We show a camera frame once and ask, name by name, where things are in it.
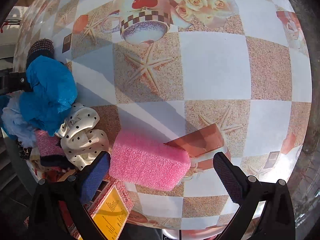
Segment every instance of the pink foam block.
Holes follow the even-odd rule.
[[[112,148],[109,174],[116,179],[170,191],[189,168],[186,151],[121,130]]]

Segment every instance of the checkered tablecloth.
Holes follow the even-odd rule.
[[[121,33],[117,25],[131,15],[133,34],[132,26],[150,21],[164,35],[130,44],[126,21]],[[100,115],[96,128],[107,133],[110,151],[121,128],[166,143],[216,124],[224,153],[247,175],[288,180],[312,89],[308,49],[288,0],[35,0],[22,19],[15,71],[24,71],[41,38],[53,41],[55,58],[72,71],[77,100]],[[126,183],[135,205],[130,221],[176,229],[227,224],[238,205],[203,159],[171,192]]]

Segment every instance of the dark blue fabric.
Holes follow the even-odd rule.
[[[109,171],[110,167],[110,154],[105,153],[104,156],[99,160],[95,168],[91,171],[89,176],[81,187],[80,202],[82,204],[88,203],[92,200],[98,187],[100,186],[103,178]]]
[[[72,73],[59,61],[39,56],[31,62],[26,74],[33,92],[20,96],[21,114],[34,127],[53,136],[77,97]]]
[[[5,133],[9,136],[10,139],[16,140],[18,137],[8,133],[7,129],[4,127],[4,124],[1,119],[1,116],[3,114],[3,109],[5,107],[7,107],[9,100],[10,100],[10,97],[8,95],[0,96],[0,125],[1,125],[1,128],[5,131]]]

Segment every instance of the fabric pile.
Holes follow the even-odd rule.
[[[52,41],[35,42],[26,64],[32,91],[0,96],[2,129],[16,140],[22,159],[48,174],[82,170],[101,151],[109,150],[106,133],[93,130],[98,113],[74,103],[77,89],[72,73],[53,55]]]

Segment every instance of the starfish print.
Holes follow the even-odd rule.
[[[155,43],[152,43],[148,49],[146,54],[144,55],[143,59],[140,59],[138,57],[132,56],[128,53],[125,53],[125,56],[127,56],[128,60],[133,63],[134,65],[138,66],[138,69],[133,73],[127,84],[131,84],[136,79],[140,78],[143,74],[146,74],[148,80],[150,83],[156,88],[158,92],[159,91],[159,85],[157,83],[157,80],[155,78],[155,74],[153,69],[157,66],[160,66],[162,64],[168,63],[173,60],[173,58],[161,58],[157,60],[153,60],[153,52],[155,49]]]
[[[218,122],[218,128],[222,134],[222,136],[225,136],[227,133],[230,133],[234,130],[237,130],[242,127],[240,124],[233,124],[233,125],[227,125],[228,118],[232,112],[232,106],[229,106],[227,111],[223,114],[222,118]],[[206,124],[206,126],[214,124],[211,120],[206,118],[204,115],[199,114],[200,119],[202,122]]]
[[[259,176],[265,175],[267,172],[271,171],[272,168],[264,169],[263,167],[261,167],[260,169],[255,169],[255,168],[249,166],[249,170],[253,176],[255,176],[257,179],[259,179]]]
[[[94,27],[96,27],[97,25],[99,25],[100,23],[102,23],[105,20],[105,17],[98,20],[98,21],[94,21],[96,15],[98,14],[98,10],[96,10],[94,12],[94,14],[92,15],[91,20],[88,22],[88,24],[84,27],[84,32],[83,32],[83,36],[80,38],[80,40],[78,41],[78,44],[87,36],[89,35],[89,37],[91,38],[91,40],[93,41],[94,44],[97,44],[97,39],[96,39],[96,32],[94,30]]]
[[[70,13],[70,11],[72,9],[73,9],[73,6],[69,5],[68,8],[64,12],[59,13],[59,15],[61,16],[59,21],[63,22],[64,25],[67,25],[67,23],[68,23],[68,13]]]

